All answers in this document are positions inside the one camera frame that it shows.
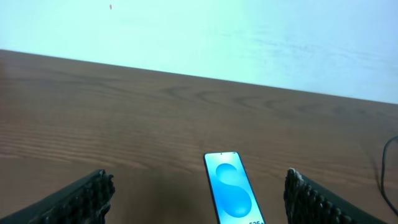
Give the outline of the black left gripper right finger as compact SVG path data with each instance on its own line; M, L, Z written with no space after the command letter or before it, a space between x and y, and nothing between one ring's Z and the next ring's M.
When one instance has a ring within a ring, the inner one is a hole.
M289 224L384 224L293 168L285 178L284 204Z

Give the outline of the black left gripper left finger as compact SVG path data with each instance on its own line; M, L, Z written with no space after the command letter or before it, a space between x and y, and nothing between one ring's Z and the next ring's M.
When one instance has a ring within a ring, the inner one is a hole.
M1 219L2 224L104 224L115 193L113 175L96 170L39 202Z

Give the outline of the blue Galaxy smartphone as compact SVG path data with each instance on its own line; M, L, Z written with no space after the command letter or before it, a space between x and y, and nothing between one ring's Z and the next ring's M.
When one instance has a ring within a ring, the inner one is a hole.
M239 153L211 152L203 160L218 223L265 224Z

